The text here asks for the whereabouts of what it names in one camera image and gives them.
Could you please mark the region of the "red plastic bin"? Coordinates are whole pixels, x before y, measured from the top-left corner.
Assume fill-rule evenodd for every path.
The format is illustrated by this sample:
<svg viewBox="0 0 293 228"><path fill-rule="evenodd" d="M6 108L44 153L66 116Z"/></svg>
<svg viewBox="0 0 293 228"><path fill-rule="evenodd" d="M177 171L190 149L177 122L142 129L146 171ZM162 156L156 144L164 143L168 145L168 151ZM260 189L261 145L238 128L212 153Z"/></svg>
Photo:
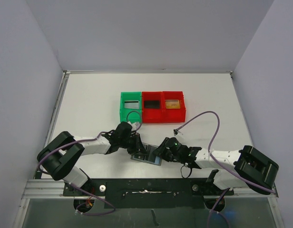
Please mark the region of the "red plastic bin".
<svg viewBox="0 0 293 228"><path fill-rule="evenodd" d="M145 109L145 100L159 100L160 109ZM142 92L142 118L144 124L157 124L162 120L162 92Z"/></svg>
<svg viewBox="0 0 293 228"><path fill-rule="evenodd" d="M165 100L179 100L180 109L166 109ZM186 120L186 105L182 91L163 91L163 109L165 123L183 123Z"/></svg>

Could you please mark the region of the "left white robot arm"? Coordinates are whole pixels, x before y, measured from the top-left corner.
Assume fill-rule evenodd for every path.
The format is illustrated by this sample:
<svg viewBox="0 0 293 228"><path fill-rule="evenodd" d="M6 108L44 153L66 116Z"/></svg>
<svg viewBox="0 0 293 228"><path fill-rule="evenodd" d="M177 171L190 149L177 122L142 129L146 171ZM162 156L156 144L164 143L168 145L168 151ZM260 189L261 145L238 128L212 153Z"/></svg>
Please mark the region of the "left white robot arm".
<svg viewBox="0 0 293 228"><path fill-rule="evenodd" d="M141 123L121 122L116 129L100 132L95 138L75 137L68 131L61 132L37 155L37 169L53 180L74 184L74 190L86 195L91 190L89 176L76 163L81 156L109 155L120 148L129 154L146 154L138 130Z"/></svg>

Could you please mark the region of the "middle red plastic bin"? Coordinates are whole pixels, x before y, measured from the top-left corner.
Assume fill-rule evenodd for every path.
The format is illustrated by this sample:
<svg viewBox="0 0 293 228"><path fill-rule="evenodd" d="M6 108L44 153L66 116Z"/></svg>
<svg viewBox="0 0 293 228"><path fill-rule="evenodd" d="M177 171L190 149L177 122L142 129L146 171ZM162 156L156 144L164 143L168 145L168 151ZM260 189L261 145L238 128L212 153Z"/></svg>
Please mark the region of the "middle red plastic bin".
<svg viewBox="0 0 293 228"><path fill-rule="evenodd" d="M160 109L145 109L145 100L159 100ZM142 118L144 124L157 124L162 120L162 92L142 92Z"/></svg>

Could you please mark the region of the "front aluminium frame rail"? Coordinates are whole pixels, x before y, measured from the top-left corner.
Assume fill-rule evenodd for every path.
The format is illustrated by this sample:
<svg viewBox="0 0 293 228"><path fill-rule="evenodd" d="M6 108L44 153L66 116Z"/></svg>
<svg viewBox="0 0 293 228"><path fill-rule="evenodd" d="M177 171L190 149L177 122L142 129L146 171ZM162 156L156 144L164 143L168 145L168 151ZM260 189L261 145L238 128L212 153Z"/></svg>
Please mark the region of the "front aluminium frame rail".
<svg viewBox="0 0 293 228"><path fill-rule="evenodd" d="M106 191L87 215L75 210L87 197L69 185L29 180L13 224L16 228L282 228L275 195L247 188L218 194L201 192L194 179L99 180Z"/></svg>

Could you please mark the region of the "silver VIP card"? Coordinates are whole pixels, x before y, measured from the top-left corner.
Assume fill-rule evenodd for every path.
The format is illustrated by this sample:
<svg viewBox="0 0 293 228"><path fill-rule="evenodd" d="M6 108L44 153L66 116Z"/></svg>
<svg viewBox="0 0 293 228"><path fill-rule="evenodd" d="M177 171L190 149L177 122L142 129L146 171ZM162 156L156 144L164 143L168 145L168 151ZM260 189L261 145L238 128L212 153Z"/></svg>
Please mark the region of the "silver VIP card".
<svg viewBox="0 0 293 228"><path fill-rule="evenodd" d="M140 109L140 103L138 100L125 101L124 108L125 109Z"/></svg>

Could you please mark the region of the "right red plastic bin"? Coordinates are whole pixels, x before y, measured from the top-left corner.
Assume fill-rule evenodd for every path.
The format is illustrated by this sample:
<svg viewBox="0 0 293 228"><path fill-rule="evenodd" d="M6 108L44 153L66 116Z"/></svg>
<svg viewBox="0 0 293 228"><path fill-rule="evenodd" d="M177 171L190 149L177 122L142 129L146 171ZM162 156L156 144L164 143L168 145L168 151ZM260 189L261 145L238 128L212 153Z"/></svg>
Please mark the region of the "right red plastic bin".
<svg viewBox="0 0 293 228"><path fill-rule="evenodd" d="M165 100L179 100L180 109L166 109ZM186 120L186 105L182 91L163 91L163 109L165 123L183 123Z"/></svg>

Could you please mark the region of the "green plastic bin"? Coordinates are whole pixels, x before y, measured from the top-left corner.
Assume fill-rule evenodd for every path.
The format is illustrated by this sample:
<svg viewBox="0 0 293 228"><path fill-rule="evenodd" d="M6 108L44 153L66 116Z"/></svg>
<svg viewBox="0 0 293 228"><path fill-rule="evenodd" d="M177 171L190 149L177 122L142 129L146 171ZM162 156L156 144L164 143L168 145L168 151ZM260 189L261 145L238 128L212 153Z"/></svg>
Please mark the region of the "green plastic bin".
<svg viewBox="0 0 293 228"><path fill-rule="evenodd" d="M125 101L138 100L140 109L125 109ZM140 122L142 123L142 92L121 92L119 118L121 122Z"/></svg>

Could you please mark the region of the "black credit card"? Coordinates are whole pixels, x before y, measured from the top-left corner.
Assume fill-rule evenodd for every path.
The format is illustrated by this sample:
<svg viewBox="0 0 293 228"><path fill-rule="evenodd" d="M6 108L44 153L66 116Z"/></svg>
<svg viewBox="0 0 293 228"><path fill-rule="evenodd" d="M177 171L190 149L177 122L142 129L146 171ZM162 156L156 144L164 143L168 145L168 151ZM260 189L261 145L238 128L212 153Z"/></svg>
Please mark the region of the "black credit card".
<svg viewBox="0 0 293 228"><path fill-rule="evenodd" d="M159 163L159 159L156 156L156 154L154 153L154 151L156 150L155 146L152 145L148 145L147 146L147 152L148 152L148 156L146 161L152 164L158 164Z"/></svg>

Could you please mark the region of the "aluminium table edge rail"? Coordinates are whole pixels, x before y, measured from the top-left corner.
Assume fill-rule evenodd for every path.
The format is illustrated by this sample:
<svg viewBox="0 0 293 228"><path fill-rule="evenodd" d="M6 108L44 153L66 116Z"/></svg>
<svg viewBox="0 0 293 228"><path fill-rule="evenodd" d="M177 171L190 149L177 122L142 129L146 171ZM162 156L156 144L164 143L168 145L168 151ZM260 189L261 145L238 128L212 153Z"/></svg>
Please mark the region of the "aluminium table edge rail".
<svg viewBox="0 0 293 228"><path fill-rule="evenodd" d="M63 71L63 75L62 75L61 83L59 86L59 91L58 91L57 99L54 105L53 113L51 116L51 121L49 124L49 129L48 129L47 137L45 140L44 148L51 142L51 139L55 130L55 126L57 123L60 107L63 101L63 96L67 87L69 76L71 74L72 73L70 71L67 71L67 70Z"/></svg>

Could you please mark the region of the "black card in bin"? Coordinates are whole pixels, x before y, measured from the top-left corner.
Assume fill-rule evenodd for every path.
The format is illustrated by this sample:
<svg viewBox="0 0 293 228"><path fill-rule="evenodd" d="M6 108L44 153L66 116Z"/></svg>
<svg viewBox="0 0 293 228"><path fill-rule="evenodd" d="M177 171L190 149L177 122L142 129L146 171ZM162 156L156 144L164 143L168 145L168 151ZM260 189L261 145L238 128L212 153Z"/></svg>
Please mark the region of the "black card in bin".
<svg viewBox="0 0 293 228"><path fill-rule="evenodd" d="M145 100L144 108L145 109L160 109L160 101L159 100Z"/></svg>

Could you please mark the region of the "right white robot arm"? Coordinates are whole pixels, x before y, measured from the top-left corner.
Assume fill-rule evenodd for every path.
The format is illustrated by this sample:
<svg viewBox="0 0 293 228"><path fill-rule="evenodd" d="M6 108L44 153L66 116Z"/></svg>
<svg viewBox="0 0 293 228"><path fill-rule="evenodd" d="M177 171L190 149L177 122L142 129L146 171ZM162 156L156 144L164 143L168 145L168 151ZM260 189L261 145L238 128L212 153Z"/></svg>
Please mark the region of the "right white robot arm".
<svg viewBox="0 0 293 228"><path fill-rule="evenodd" d="M202 147L188 147L172 137L165 138L153 153L167 162L178 162L190 169L225 170L257 193L274 193L279 165L249 145L235 151L210 152Z"/></svg>

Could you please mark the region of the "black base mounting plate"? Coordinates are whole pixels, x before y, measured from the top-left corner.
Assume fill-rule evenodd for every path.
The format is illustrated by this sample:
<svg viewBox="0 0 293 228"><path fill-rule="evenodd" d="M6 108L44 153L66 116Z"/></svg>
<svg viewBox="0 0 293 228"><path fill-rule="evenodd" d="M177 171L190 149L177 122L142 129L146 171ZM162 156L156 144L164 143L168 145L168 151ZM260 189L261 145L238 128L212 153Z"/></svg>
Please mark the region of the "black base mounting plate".
<svg viewBox="0 0 293 228"><path fill-rule="evenodd" d="M217 172L207 178L90 179L82 191L66 183L62 195L78 199L90 192L117 209L203 209L223 193L214 185Z"/></svg>

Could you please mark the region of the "grey card holder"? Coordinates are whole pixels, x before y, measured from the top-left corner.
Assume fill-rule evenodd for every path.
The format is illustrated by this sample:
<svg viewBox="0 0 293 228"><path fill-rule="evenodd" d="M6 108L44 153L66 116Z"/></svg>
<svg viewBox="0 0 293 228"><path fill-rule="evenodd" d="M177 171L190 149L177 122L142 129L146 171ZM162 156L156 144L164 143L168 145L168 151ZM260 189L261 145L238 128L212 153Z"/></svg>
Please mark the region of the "grey card holder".
<svg viewBox="0 0 293 228"><path fill-rule="evenodd" d="M146 154L144 155L131 155L131 159L138 162L148 163L156 166L160 166L162 163L162 159L158 156L155 156L154 150L157 148L157 146L142 143L146 150Z"/></svg>

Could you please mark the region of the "gold credit card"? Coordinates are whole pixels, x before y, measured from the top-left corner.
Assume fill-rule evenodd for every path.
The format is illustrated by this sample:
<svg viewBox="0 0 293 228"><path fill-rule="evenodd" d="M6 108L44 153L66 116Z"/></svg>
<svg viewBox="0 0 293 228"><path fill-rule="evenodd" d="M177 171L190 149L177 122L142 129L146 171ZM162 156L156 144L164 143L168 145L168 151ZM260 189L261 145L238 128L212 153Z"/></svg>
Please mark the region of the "gold credit card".
<svg viewBox="0 0 293 228"><path fill-rule="evenodd" d="M180 109L180 101L179 100L165 100L166 109Z"/></svg>

